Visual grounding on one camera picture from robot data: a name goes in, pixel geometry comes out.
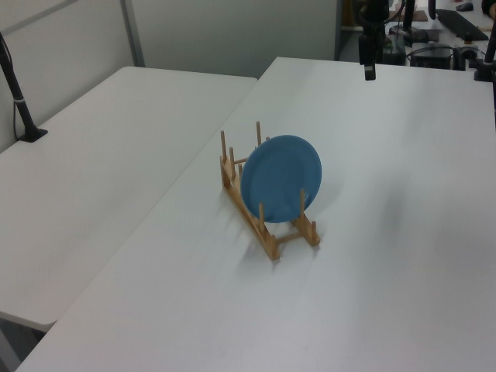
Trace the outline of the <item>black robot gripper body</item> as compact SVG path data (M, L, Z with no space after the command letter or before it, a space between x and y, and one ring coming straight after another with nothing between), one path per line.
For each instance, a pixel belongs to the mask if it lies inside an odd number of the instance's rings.
M375 39L366 34L360 35L358 39L359 63L371 67L375 65Z

